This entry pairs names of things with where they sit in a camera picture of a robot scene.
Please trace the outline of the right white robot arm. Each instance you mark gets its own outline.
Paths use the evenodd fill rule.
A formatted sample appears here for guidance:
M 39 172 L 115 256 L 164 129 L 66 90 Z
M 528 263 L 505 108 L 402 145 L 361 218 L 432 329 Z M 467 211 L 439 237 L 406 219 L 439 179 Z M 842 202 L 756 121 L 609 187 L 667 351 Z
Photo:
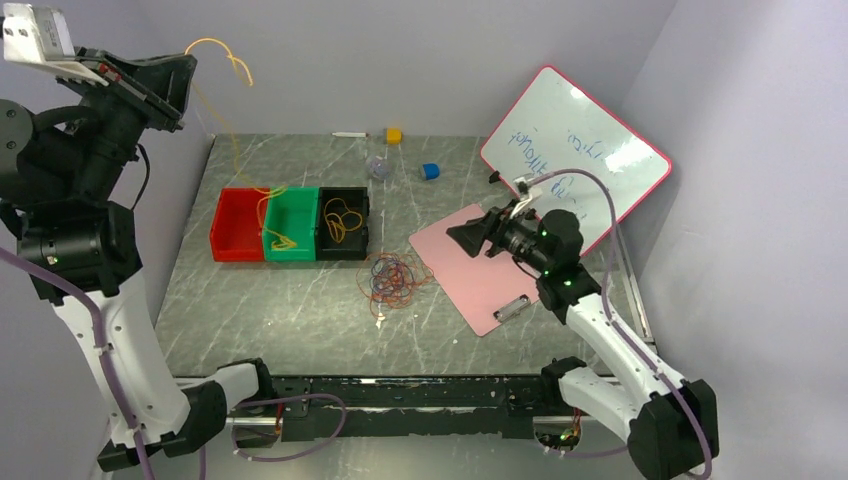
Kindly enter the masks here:
M 543 306 L 586 341 L 617 380 L 601 379 L 574 358 L 555 361 L 543 370 L 539 389 L 548 412 L 573 407 L 595 418 L 623 442 L 646 479 L 711 475 L 719 452 L 714 390 L 670 367 L 621 319 L 608 283 L 597 282 L 581 262 L 584 240 L 574 213 L 555 209 L 533 219 L 510 204 L 446 233 L 470 257 L 507 252 L 538 272 Z

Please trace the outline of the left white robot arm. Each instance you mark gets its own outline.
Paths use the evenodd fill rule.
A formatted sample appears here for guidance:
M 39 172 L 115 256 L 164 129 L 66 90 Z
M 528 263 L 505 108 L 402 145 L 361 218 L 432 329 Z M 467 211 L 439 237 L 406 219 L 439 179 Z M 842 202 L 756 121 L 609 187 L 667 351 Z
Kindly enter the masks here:
M 15 236 L 7 263 L 24 270 L 65 323 L 108 405 L 101 470 L 200 450 L 239 405 L 261 416 L 277 388 L 258 358 L 233 362 L 180 384 L 153 329 L 131 208 L 111 200 L 127 163 L 145 159 L 148 129 L 175 132 L 197 61 L 188 53 L 127 60 L 76 48 L 80 75 L 59 84 L 75 105 L 34 113 L 1 103 L 1 220 Z

